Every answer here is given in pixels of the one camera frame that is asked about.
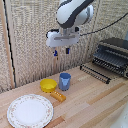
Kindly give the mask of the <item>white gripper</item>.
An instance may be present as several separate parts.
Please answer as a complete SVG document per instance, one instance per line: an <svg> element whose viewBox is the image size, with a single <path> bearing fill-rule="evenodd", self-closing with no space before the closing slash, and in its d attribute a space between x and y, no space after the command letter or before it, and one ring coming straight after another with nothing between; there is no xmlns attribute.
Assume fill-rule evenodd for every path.
<svg viewBox="0 0 128 128"><path fill-rule="evenodd" d="M70 33L68 35L62 35L58 29L52 29L46 34L46 45L54 48L59 46L69 46L76 44L79 41L80 34L78 32ZM70 53L70 48L66 48L66 54ZM58 56L58 52L55 49L54 56Z"/></svg>

